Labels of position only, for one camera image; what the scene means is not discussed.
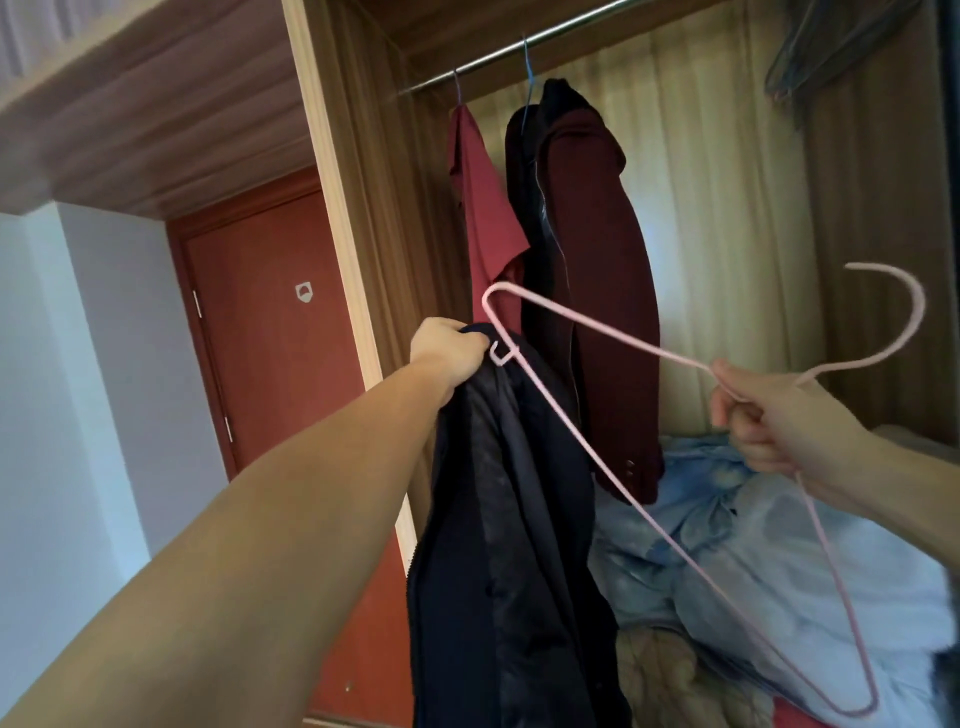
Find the red door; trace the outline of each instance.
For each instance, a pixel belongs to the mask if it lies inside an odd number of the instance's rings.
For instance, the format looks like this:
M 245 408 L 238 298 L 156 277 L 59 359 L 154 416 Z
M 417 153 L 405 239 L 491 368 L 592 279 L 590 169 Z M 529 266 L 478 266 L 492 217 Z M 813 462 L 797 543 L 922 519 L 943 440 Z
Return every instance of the red door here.
M 363 392 L 321 192 L 184 248 L 238 469 Z M 412 723 L 405 590 L 394 538 L 326 658 L 312 713 Z

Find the white wall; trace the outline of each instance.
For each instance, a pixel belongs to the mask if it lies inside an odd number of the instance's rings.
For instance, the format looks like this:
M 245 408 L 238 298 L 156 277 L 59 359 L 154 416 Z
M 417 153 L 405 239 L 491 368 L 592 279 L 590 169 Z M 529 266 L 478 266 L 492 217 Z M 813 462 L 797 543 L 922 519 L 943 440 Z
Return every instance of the white wall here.
M 163 223 L 58 205 L 151 554 L 227 484 Z
M 0 716 L 226 483 L 163 225 L 0 215 Z
M 27 231 L 0 215 L 0 716 L 124 581 Z
M 23 230 L 113 553 L 130 579 L 150 556 L 57 206 L 24 217 Z

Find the metal rod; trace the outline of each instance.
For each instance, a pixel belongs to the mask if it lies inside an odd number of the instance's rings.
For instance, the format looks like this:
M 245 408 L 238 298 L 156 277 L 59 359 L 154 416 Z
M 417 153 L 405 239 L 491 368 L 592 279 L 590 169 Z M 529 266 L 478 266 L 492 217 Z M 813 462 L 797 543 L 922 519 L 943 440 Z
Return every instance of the metal rod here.
M 558 23 L 557 25 L 553 25 L 546 30 L 528 36 L 527 47 L 532 48 L 539 43 L 543 43 L 545 40 L 549 40 L 552 37 L 562 35 L 567 31 L 571 31 L 574 28 L 579 28 L 580 26 L 586 25 L 593 20 L 597 20 L 603 15 L 623 10 L 630 5 L 642 5 L 643 3 L 648 3 L 651 1 L 652 0 L 612 0 L 612 2 L 607 3 L 606 5 L 601 5 L 599 8 L 594 8 L 591 11 L 583 12 L 575 17 L 571 17 L 569 20 L 565 20 L 563 23 Z M 492 53 L 488 53 L 486 56 L 481 56 L 478 59 L 474 59 L 469 63 L 464 63 L 463 65 L 458 65 L 456 68 L 451 68 L 449 71 L 446 71 L 446 73 L 442 73 L 439 76 L 434 76 L 432 79 L 427 79 L 419 84 L 412 85 L 407 89 L 407 92 L 412 93 L 414 91 L 422 91 L 430 86 L 442 84 L 444 81 L 452 81 L 454 71 L 458 76 L 463 76 L 465 73 L 475 71 L 477 68 L 483 68 L 485 65 L 489 65 L 494 61 L 499 61 L 505 56 L 509 56 L 510 54 L 516 53 L 520 50 L 523 50 L 523 39 L 511 43 L 510 45 L 505 45 L 503 48 L 493 51 Z

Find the black jacket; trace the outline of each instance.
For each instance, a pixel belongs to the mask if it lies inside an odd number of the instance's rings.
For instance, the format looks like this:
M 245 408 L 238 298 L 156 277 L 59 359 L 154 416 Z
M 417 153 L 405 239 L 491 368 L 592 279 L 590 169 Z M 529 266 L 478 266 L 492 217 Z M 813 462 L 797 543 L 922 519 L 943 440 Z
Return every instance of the black jacket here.
M 630 726 L 616 622 L 587 569 L 587 460 L 513 362 L 487 359 L 441 412 L 407 593 L 417 728 Z

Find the pink wire hanger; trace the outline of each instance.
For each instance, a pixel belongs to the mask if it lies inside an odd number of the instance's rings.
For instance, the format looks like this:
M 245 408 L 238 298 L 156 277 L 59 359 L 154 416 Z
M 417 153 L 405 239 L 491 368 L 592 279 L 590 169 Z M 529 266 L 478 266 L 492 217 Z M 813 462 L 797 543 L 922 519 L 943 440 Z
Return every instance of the pink wire hanger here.
M 924 289 L 920 285 L 920 282 L 911 276 L 906 271 L 902 271 L 900 268 L 895 268 L 892 265 L 884 265 L 882 263 L 847 263 L 844 266 L 849 270 L 854 271 L 878 271 L 880 273 L 886 273 L 890 276 L 893 276 L 906 285 L 907 289 L 910 291 L 911 303 L 913 304 L 913 310 L 910 313 L 910 319 L 907 322 L 906 327 L 903 332 L 898 336 L 890 346 L 884 349 L 882 352 L 876 353 L 873 356 L 868 356 L 864 359 L 857 359 L 855 361 L 845 361 L 838 362 L 836 364 L 821 364 L 818 367 L 810 369 L 800 376 L 797 377 L 796 384 L 800 386 L 805 384 L 810 380 L 814 379 L 816 376 L 824 374 L 826 372 L 838 372 L 846 369 L 860 369 L 861 367 L 869 367 L 877 362 L 882 361 L 887 358 L 894 352 L 899 351 L 903 346 L 910 340 L 910 338 L 917 332 L 917 329 L 920 327 L 921 321 L 924 319 L 924 313 L 926 310 L 926 296 L 924 295 Z M 686 356 L 680 356 L 679 354 L 668 352 L 665 349 L 660 347 L 655 347 L 652 344 L 648 344 L 645 341 L 630 336 L 629 334 L 624 333 L 616 328 L 607 326 L 599 321 L 589 318 L 589 316 L 584 316 L 582 313 L 577 313 L 576 311 L 567 308 L 566 306 L 559 305 L 554 303 L 544 296 L 540 296 L 532 291 L 528 291 L 526 288 L 522 288 L 514 283 L 509 283 L 508 281 L 499 281 L 494 283 L 483 295 L 482 304 L 484 310 L 487 312 L 487 315 L 490 317 L 493 327 L 496 328 L 500 338 L 507 345 L 507 353 L 503 356 L 499 356 L 496 353 L 497 342 L 493 343 L 493 346 L 490 349 L 490 359 L 498 367 L 502 367 L 508 361 L 513 359 L 520 367 L 526 372 L 527 376 L 530 377 L 534 384 L 537 385 L 537 388 L 540 390 L 540 393 L 546 398 L 547 402 L 557 413 L 557 416 L 563 421 L 567 429 L 573 433 L 573 436 L 577 441 L 583 446 L 587 451 L 590 458 L 593 462 L 597 464 L 601 471 L 610 479 L 613 485 L 616 486 L 617 490 L 623 494 L 630 503 L 634 506 L 637 512 L 650 523 L 651 526 L 660 534 L 660 536 L 668 543 L 670 546 L 681 555 L 684 561 L 701 577 L 709 584 L 709 586 L 717 592 L 720 598 L 731 608 L 733 613 L 743 622 L 754 635 L 767 647 L 769 647 L 775 655 L 777 655 L 783 662 L 793 670 L 801 680 L 803 680 L 811 690 L 813 690 L 817 696 L 819 696 L 834 712 L 841 716 L 845 717 L 854 717 L 861 718 L 872 715 L 876 712 L 876 709 L 879 707 L 879 690 L 876 686 L 876 678 L 874 676 L 873 667 L 870 664 L 870 657 L 867 654 L 867 647 L 863 640 L 863 635 L 860 631 L 860 624 L 856 619 L 856 613 L 853 610 L 853 604 L 850 599 L 850 593 L 847 590 L 847 585 L 844 583 L 843 578 L 840 576 L 840 571 L 837 569 L 836 561 L 833 557 L 833 551 L 830 546 L 829 540 L 827 538 L 827 533 L 824 531 L 823 525 L 820 523 L 820 517 L 817 515 L 817 509 L 814 504 L 813 498 L 807 493 L 806 488 L 804 487 L 804 479 L 800 473 L 796 474 L 797 484 L 800 486 L 801 491 L 804 494 L 804 501 L 806 503 L 806 510 L 810 515 L 810 519 L 813 521 L 814 530 L 816 530 L 817 538 L 820 540 L 820 545 L 824 550 L 824 554 L 827 556 L 827 563 L 829 565 L 830 573 L 833 576 L 833 582 L 836 585 L 837 592 L 840 594 L 840 599 L 843 601 L 844 610 L 847 613 L 847 619 L 850 622 L 850 628 L 853 633 L 853 641 L 856 644 L 856 651 L 860 658 L 860 665 L 863 667 L 864 678 L 867 683 L 867 688 L 870 691 L 870 702 L 863 708 L 857 708 L 855 710 L 845 710 L 834 703 L 827 694 L 821 690 L 809 677 L 807 677 L 804 672 L 797 667 L 786 655 L 784 655 L 773 641 L 764 634 L 754 622 L 743 613 L 743 611 L 733 603 L 732 599 L 727 596 L 727 594 L 720 588 L 720 586 L 710 578 L 710 575 L 701 569 L 701 567 L 690 557 L 686 551 L 668 534 L 660 525 L 654 520 L 654 518 L 647 513 L 646 509 L 637 502 L 627 489 L 623 486 L 623 483 L 613 474 L 613 471 L 607 466 L 607 464 L 600 458 L 596 450 L 594 450 L 590 444 L 587 442 L 586 438 L 577 429 L 577 426 L 570 420 L 567 414 L 564 412 L 563 408 L 557 403 L 553 395 L 550 394 L 550 391 L 546 388 L 546 385 L 543 384 L 540 377 L 537 376 L 537 373 L 534 372 L 530 362 L 526 360 L 523 356 L 523 353 L 520 351 L 519 346 L 514 341 L 513 337 L 510 335 L 510 332 L 500 323 L 500 320 L 496 316 L 496 312 L 493 310 L 493 307 L 490 304 L 491 294 L 497 291 L 507 291 L 508 293 L 513 293 L 516 296 L 520 296 L 522 299 L 529 301 L 531 303 L 536 303 L 537 305 L 547 308 L 548 310 L 553 311 L 554 313 L 560 314 L 565 318 L 573 321 L 582 326 L 592 328 L 595 331 L 606 334 L 617 341 L 621 341 L 624 344 L 634 347 L 636 349 L 641 349 L 645 352 L 655 354 L 656 356 L 662 356 L 665 359 L 670 359 L 679 364 L 685 364 L 688 367 L 695 367 L 701 369 L 711 376 L 716 378 L 716 375 L 713 373 L 713 370 L 703 362 L 697 361 L 696 359 L 690 359 Z M 730 392 L 730 394 L 736 399 L 743 401 L 743 398 L 739 397 L 737 394 Z

